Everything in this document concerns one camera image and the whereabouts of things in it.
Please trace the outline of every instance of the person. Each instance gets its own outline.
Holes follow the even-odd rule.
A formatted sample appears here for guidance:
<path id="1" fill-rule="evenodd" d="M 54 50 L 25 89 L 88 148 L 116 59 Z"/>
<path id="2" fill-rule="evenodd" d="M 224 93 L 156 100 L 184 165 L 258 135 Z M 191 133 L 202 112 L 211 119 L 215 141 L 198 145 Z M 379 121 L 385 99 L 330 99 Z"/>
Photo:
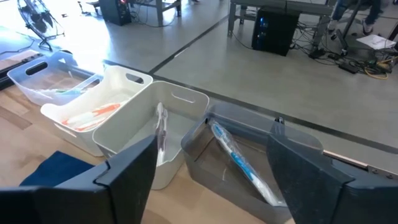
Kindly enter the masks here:
<path id="1" fill-rule="evenodd" d="M 371 10 L 369 15 L 362 20 L 362 32 L 364 35 L 369 35 L 373 32 L 373 25 L 383 13 L 382 9 L 385 9 L 389 5 L 389 0 L 363 0 L 363 2 L 368 1 L 371 3 Z M 354 2 L 351 0 L 337 0 L 335 10 L 328 26 L 329 33 L 332 33 L 336 29 L 338 21 L 352 4 L 354 4 Z"/>

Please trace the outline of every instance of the clear plastic bin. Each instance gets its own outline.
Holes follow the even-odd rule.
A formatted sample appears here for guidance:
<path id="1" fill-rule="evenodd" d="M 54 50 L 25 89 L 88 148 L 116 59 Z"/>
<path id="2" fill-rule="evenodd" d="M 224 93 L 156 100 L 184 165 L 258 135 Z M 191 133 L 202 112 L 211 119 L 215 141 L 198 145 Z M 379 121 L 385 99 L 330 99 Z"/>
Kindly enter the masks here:
<path id="1" fill-rule="evenodd" d="M 310 135 L 228 103 L 212 106 L 182 139 L 185 162 L 193 180 L 266 223 L 285 223 L 291 218 L 289 209 L 273 207 L 263 199 L 215 139 L 208 125 L 211 120 L 217 121 L 233 135 L 242 155 L 278 198 L 283 196 L 266 154 L 272 129 L 283 130 L 289 141 L 313 149 L 322 149 L 320 142 Z"/>
<path id="2" fill-rule="evenodd" d="M 62 106 L 46 103 L 40 111 L 53 121 L 54 125 L 60 130 L 62 138 L 93 156 L 103 156 L 103 153 L 93 141 L 96 126 L 79 131 L 62 124 L 62 121 L 107 104 L 128 101 L 151 84 L 152 81 L 151 76 L 141 72 L 120 66 L 108 66 L 104 71 L 103 81 L 84 95 Z"/>
<path id="3" fill-rule="evenodd" d="M 162 189 L 183 163 L 181 140 L 205 113 L 209 98 L 200 92 L 167 82 L 154 82 L 126 103 L 94 132 L 93 139 L 111 157 L 141 139 L 155 134 L 156 107 L 168 111 L 164 163 L 156 168 L 152 189 Z"/>
<path id="4" fill-rule="evenodd" d="M 8 77 L 37 104 L 64 105 L 97 85 L 102 75 L 79 67 L 72 54 L 54 53 L 8 72 Z"/>

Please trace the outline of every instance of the black computer case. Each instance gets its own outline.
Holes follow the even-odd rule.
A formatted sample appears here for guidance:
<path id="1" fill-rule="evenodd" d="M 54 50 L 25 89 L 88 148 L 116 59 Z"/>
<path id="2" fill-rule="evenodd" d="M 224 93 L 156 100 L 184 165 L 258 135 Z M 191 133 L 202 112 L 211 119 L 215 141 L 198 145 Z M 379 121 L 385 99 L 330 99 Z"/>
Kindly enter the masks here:
<path id="1" fill-rule="evenodd" d="M 286 56 L 292 43 L 300 13 L 273 8 L 257 12 L 251 46 L 254 50 Z"/>
<path id="2" fill-rule="evenodd" d="M 105 21 L 119 26 L 131 23 L 127 0 L 99 0 L 99 6 Z"/>

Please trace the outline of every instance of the floor stripe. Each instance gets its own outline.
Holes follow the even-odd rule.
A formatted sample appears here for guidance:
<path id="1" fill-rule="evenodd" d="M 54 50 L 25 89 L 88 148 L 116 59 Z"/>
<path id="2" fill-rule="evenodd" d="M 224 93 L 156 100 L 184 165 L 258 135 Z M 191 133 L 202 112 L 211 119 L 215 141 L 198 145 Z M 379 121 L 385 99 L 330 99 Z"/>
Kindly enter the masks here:
<path id="1" fill-rule="evenodd" d="M 163 62 L 160 64 L 156 65 L 153 69 L 149 71 L 150 74 L 155 74 L 157 71 L 159 71 L 163 66 L 168 64 L 171 60 L 173 60 L 176 56 L 178 56 L 180 53 L 182 53 L 184 50 L 189 48 L 193 43 L 204 37 L 206 34 L 208 34 L 210 31 L 213 29 L 217 28 L 220 24 L 228 20 L 228 15 L 224 16 L 220 21 L 218 21 L 216 24 L 212 25 L 209 29 L 201 33 L 199 36 L 197 36 L 195 39 L 191 40 L 189 43 L 185 44 L 182 48 L 180 48 L 178 51 L 174 52 L 171 56 L 166 58 Z"/>
<path id="2" fill-rule="evenodd" d="M 173 84 L 176 84 L 176 85 L 184 86 L 185 88 L 189 88 L 191 90 L 200 91 L 200 92 L 208 95 L 209 97 L 215 98 L 217 100 L 221 100 L 221 101 L 225 101 L 225 102 L 228 102 L 228 103 L 236 104 L 238 106 L 242 106 L 242 107 L 247 108 L 249 110 L 253 110 L 253 111 L 256 111 L 258 113 L 262 113 L 262 114 L 265 114 L 265 115 L 268 115 L 268 116 L 271 116 L 271 117 L 275 117 L 276 118 L 276 117 L 281 116 L 288 122 L 291 122 L 291 123 L 294 123 L 294 124 L 298 124 L 298 125 L 304 126 L 306 128 L 311 128 L 311 129 L 314 129 L 314 130 L 317 130 L 317 131 L 320 131 L 320 132 L 323 132 L 323 133 L 327 133 L 327 134 L 330 134 L 332 136 L 335 136 L 335 137 L 338 137 L 338 138 L 341 138 L 341 139 L 345 139 L 345 140 L 352 141 L 352 142 L 355 142 L 355 143 L 358 143 L 358 144 L 362 144 L 364 146 L 368 146 L 368 147 L 372 147 L 372 148 L 375 148 L 375 149 L 379 149 L 379 150 L 382 150 L 384 152 L 388 152 L 388 153 L 391 153 L 391 154 L 398 154 L 398 148 L 396 148 L 396 147 L 388 146 L 388 145 L 383 144 L 383 143 L 379 143 L 379 142 L 376 142 L 376 141 L 372 141 L 372 140 L 368 140 L 368 139 L 365 139 L 365 138 L 361 138 L 361 137 L 355 136 L 353 134 L 344 133 L 344 132 L 339 131 L 339 130 L 335 130 L 335 129 L 328 128 L 328 127 L 325 127 L 325 126 L 322 126 L 322 125 L 319 125 L 319 124 L 315 124 L 313 122 L 309 122 L 309 121 L 306 121 L 306 120 L 303 120 L 303 119 L 300 119 L 300 118 L 296 118 L 294 116 L 290 116 L 290 115 L 287 115 L 287 114 L 276 112 L 274 110 L 270 110 L 270 109 L 267 109 L 267 108 L 263 108 L 263 107 L 260 107 L 260 106 L 256 106 L 256 105 L 250 104 L 250 103 L 246 103 L 246 102 L 243 102 L 243 101 L 240 101 L 240 100 L 237 100 L 237 99 L 230 98 L 228 96 L 224 96 L 224 95 L 220 95 L 220 94 L 217 94 L 217 93 L 213 93 L 212 91 L 208 91 L 208 90 L 204 90 L 204 89 L 201 89 L 201 88 L 197 88 L 195 86 L 187 85 L 185 83 L 181 83 L 181 82 L 178 82 L 178 81 L 175 81 L 175 80 L 171 80 L 169 78 L 161 77 L 161 76 L 155 75 L 153 73 L 147 73 L 147 72 L 144 72 L 142 70 L 138 70 L 138 69 L 131 68 L 131 67 L 128 67 L 128 66 L 125 66 L 125 65 L 121 65 L 121 64 L 116 63 L 116 62 L 112 62 L 112 61 L 109 61 L 109 60 L 104 60 L 104 63 L 106 63 L 108 65 L 119 65 L 119 66 L 122 66 L 122 67 L 126 67 L 128 69 L 135 70 L 137 72 L 142 72 L 142 73 L 145 73 L 147 75 L 150 75 L 156 80 L 165 81 L 165 82 L 173 83 Z"/>

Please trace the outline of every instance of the blue cloth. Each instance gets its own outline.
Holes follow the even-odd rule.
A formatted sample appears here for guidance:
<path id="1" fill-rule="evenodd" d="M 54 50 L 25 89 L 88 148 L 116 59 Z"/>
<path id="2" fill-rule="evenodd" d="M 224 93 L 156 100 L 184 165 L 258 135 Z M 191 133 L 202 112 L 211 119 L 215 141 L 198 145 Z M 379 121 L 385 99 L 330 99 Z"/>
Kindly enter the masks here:
<path id="1" fill-rule="evenodd" d="M 20 186 L 40 185 L 54 187 L 92 168 L 93 165 L 56 151 L 43 161 Z"/>

